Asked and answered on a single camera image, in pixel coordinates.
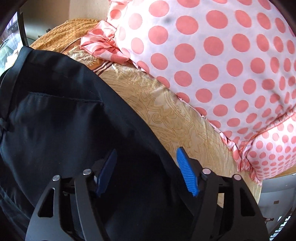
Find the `polka dot pillow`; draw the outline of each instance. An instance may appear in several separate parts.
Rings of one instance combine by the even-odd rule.
[[[267,0],[128,3],[123,54],[244,146],[296,102],[296,39]]]

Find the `bed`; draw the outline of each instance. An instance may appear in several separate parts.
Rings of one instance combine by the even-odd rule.
[[[120,65],[96,58],[79,48],[80,38],[99,21],[74,19],[54,28],[31,47],[63,53],[85,64],[115,90],[149,125],[176,162],[176,150],[183,146],[191,158],[222,176],[238,173],[231,152],[220,135],[190,106],[182,102],[151,75],[132,64]],[[248,172],[239,173],[255,200],[259,202],[261,186]],[[223,196],[218,198],[223,205]]]

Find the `pillowcase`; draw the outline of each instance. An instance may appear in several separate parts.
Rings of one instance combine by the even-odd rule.
[[[239,171],[257,182],[277,174],[259,175],[260,161],[249,155],[296,104],[296,38],[273,4],[112,0],[107,21],[81,48],[120,64],[130,59],[159,80],[213,125]]]
[[[296,114],[258,135],[247,152],[259,180],[274,177],[296,164]]]

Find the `blue gripper pad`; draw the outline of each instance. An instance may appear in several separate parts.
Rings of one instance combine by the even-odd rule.
[[[192,193],[193,196],[197,196],[199,193],[197,177],[194,174],[189,162],[188,156],[185,151],[181,148],[177,149],[177,162],[181,169],[184,181],[186,183],[187,189]]]
[[[108,159],[106,160],[101,173],[97,178],[96,195],[98,197],[100,197],[100,195],[106,191],[110,178],[114,171],[116,162],[117,162],[117,151],[113,149]]]

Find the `black fabric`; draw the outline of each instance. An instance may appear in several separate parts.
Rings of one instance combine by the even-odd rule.
[[[117,165],[97,201],[111,240],[188,238],[194,199],[179,168],[102,79],[63,54],[23,47],[0,80],[0,118],[7,123],[0,207],[23,239],[49,180],[74,177],[113,148]]]

